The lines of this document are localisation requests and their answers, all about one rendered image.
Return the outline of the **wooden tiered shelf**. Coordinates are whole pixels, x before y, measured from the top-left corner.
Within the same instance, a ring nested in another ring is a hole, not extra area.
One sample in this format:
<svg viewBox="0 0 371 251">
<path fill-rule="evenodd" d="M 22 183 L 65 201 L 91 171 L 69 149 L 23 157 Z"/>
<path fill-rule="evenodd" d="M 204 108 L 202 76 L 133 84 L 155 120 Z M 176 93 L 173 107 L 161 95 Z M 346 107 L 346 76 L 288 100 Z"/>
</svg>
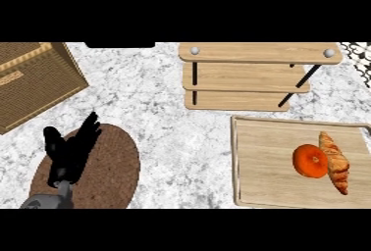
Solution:
<svg viewBox="0 0 371 251">
<path fill-rule="evenodd" d="M 195 110 L 284 112 L 309 78 L 341 61 L 332 42 L 183 42 L 184 106 Z"/>
</svg>

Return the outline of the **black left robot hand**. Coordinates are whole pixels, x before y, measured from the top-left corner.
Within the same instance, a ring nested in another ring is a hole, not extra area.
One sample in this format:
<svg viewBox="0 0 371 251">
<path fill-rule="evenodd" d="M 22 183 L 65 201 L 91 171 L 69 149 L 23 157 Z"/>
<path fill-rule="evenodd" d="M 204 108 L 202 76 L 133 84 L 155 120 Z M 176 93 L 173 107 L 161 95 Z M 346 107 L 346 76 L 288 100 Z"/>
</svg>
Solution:
<svg viewBox="0 0 371 251">
<path fill-rule="evenodd" d="M 75 135 L 68 139 L 63 139 L 53 126 L 43 129 L 44 151 L 51 160 L 47 185 L 53 188 L 60 181 L 74 184 L 81 177 L 88 155 L 102 133 L 97 117 L 96 113 L 88 115 Z"/>
</svg>

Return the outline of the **wooden tray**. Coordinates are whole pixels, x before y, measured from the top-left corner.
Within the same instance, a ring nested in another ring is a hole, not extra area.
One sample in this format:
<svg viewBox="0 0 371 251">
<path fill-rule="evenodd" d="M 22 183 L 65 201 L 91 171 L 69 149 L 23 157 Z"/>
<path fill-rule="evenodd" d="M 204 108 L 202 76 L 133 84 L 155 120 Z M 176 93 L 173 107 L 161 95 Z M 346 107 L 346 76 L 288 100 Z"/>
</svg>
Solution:
<svg viewBox="0 0 371 251">
<path fill-rule="evenodd" d="M 301 176 L 292 152 L 325 132 L 349 161 L 347 193 L 328 177 Z M 371 208 L 371 125 L 230 118 L 233 200 L 239 206 Z"/>
</svg>

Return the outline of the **orange squash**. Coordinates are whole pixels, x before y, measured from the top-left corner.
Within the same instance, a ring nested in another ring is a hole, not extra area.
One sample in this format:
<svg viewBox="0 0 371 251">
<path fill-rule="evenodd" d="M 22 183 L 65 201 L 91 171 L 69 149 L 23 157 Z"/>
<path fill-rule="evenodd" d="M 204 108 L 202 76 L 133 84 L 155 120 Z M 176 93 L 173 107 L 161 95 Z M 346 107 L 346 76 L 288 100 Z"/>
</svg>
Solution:
<svg viewBox="0 0 371 251">
<path fill-rule="evenodd" d="M 310 178 L 320 178 L 328 173 L 328 156 L 312 144 L 300 145 L 292 152 L 295 172 Z"/>
</svg>

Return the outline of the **brown wicker basket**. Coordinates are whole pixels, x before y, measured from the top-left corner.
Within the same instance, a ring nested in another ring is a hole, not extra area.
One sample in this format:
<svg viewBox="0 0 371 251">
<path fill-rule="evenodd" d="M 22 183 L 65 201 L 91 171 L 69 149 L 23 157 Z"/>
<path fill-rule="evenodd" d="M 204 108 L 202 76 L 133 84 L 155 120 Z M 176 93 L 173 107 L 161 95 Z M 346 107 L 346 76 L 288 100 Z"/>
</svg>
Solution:
<svg viewBox="0 0 371 251">
<path fill-rule="evenodd" d="M 0 134 L 87 86 L 63 42 L 0 42 Z"/>
</svg>

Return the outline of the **round brown woven placemat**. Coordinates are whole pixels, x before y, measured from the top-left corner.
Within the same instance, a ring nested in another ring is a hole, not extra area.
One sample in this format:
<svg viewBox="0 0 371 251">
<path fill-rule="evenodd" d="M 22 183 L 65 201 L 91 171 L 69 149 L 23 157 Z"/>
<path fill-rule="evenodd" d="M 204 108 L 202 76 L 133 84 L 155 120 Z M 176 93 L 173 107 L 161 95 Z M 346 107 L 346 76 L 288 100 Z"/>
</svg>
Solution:
<svg viewBox="0 0 371 251">
<path fill-rule="evenodd" d="M 139 152 L 128 133 L 115 125 L 100 124 L 102 130 L 88 155 L 84 171 L 72 185 L 75 209 L 124 208 L 131 200 L 139 180 Z M 46 154 L 37 167 L 31 195 L 56 194 L 47 185 L 51 160 Z"/>
</svg>

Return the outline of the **golden brown croissant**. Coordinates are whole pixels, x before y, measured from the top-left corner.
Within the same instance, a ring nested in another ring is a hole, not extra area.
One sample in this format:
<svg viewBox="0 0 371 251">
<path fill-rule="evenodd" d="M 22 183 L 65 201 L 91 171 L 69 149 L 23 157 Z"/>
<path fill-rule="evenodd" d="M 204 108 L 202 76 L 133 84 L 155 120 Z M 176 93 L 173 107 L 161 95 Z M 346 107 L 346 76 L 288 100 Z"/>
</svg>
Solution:
<svg viewBox="0 0 371 251">
<path fill-rule="evenodd" d="M 347 194 L 349 161 L 325 131 L 319 133 L 319 148 L 328 157 L 328 175 L 341 195 Z"/>
</svg>

